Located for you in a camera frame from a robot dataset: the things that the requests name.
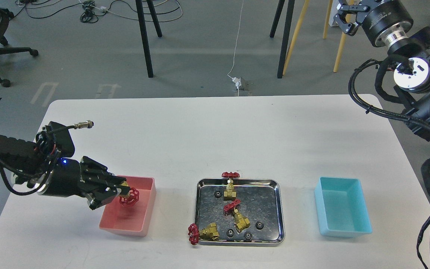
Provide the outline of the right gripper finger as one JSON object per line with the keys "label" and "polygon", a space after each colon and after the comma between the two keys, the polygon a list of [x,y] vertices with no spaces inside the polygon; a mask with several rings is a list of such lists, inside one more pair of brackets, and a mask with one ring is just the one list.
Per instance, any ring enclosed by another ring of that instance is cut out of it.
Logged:
{"label": "right gripper finger", "polygon": [[345,0],[339,0],[340,7],[333,20],[338,24],[342,32],[346,35],[353,36],[357,32],[358,25],[348,22],[348,14],[357,14],[366,12],[367,6],[363,4],[353,5],[348,4]]}

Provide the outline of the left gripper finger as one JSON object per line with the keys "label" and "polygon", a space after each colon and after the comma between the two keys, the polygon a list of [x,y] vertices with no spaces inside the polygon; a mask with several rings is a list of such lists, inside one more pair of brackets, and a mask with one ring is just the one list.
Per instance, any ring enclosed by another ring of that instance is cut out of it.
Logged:
{"label": "left gripper finger", "polygon": [[117,185],[96,189],[87,193],[88,206],[91,210],[98,209],[109,204],[119,195]]}
{"label": "left gripper finger", "polygon": [[119,193],[128,193],[129,186],[124,177],[115,176],[108,168],[90,157],[82,157],[82,179],[103,189],[116,188]]}

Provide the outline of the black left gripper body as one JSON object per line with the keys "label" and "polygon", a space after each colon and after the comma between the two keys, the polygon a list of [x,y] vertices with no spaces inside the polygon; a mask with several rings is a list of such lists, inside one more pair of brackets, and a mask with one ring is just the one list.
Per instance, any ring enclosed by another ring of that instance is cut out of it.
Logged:
{"label": "black left gripper body", "polygon": [[94,198],[94,194],[102,186],[98,176],[104,172],[105,165],[87,156],[83,156],[80,161],[61,158],[37,194],[64,198],[72,195]]}

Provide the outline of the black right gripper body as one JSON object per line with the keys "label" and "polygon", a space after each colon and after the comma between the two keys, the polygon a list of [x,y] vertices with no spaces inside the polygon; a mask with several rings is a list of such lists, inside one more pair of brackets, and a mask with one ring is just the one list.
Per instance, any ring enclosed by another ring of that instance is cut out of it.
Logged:
{"label": "black right gripper body", "polygon": [[391,47],[408,38],[413,19],[399,0],[362,0],[360,26],[373,47]]}

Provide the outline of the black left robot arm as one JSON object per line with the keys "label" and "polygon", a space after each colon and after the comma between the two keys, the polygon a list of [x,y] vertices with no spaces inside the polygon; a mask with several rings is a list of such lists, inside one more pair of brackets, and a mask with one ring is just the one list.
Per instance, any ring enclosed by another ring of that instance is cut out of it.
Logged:
{"label": "black left robot arm", "polygon": [[18,196],[83,197],[91,210],[115,198],[123,206],[133,206],[139,192],[124,177],[87,156],[72,160],[75,147],[69,131],[92,127],[89,120],[69,126],[50,121],[34,142],[0,134],[0,178],[6,188]]}

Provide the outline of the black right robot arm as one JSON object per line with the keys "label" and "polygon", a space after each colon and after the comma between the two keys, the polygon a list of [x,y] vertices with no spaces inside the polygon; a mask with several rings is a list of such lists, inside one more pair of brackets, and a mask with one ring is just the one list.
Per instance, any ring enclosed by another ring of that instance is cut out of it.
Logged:
{"label": "black right robot arm", "polygon": [[[387,48],[384,60],[369,59],[351,75],[348,92],[353,101],[366,113],[402,121],[413,134],[430,141],[430,27],[407,36],[414,22],[399,0],[360,0],[357,4],[340,0],[333,20],[344,34],[353,36],[361,27],[372,46]],[[401,112],[375,107],[357,94],[357,76],[375,65],[378,66],[375,91],[384,100],[403,105]],[[420,170],[430,197],[430,158]],[[417,248],[427,228],[430,216],[420,229]]]}

